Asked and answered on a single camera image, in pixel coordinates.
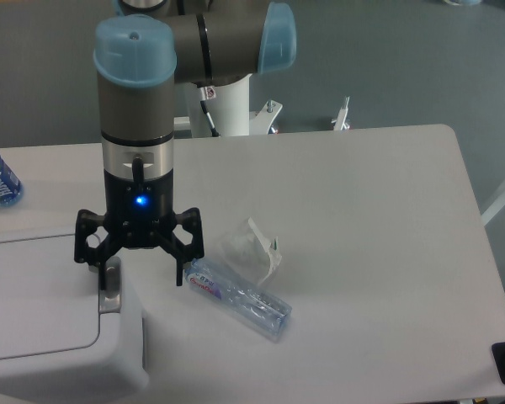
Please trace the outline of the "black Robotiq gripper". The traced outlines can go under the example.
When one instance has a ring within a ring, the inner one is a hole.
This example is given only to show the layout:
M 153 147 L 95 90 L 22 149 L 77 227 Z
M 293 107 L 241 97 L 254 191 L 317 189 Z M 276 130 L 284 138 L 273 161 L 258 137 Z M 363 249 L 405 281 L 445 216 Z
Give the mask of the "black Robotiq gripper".
M 202 258 L 205 248 L 199 208 L 181 214 L 173 210 L 173 171 L 143 183 L 104 172 L 104 187 L 105 215 L 85 209 L 77 212 L 74 261 L 95 267 L 99 287 L 106 290 L 109 282 L 105 265 L 122 247 L 161 247 L 176 260 L 176 285 L 182 286 L 186 263 Z M 174 234 L 178 226 L 191 236 L 189 244 Z M 107 236 L 96 247 L 90 247 L 88 238 L 100 227 Z

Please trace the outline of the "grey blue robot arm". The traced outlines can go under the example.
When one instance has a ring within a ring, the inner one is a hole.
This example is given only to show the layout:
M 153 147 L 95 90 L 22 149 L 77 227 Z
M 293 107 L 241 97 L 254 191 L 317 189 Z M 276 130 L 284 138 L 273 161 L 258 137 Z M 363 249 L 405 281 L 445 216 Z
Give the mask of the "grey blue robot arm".
M 176 274 L 205 254 L 200 212 L 173 208 L 176 84 L 276 72 L 296 58 L 295 17 L 276 1 L 118 1 L 95 30 L 106 211 L 80 210 L 74 259 L 112 282 L 121 249 L 160 247 Z

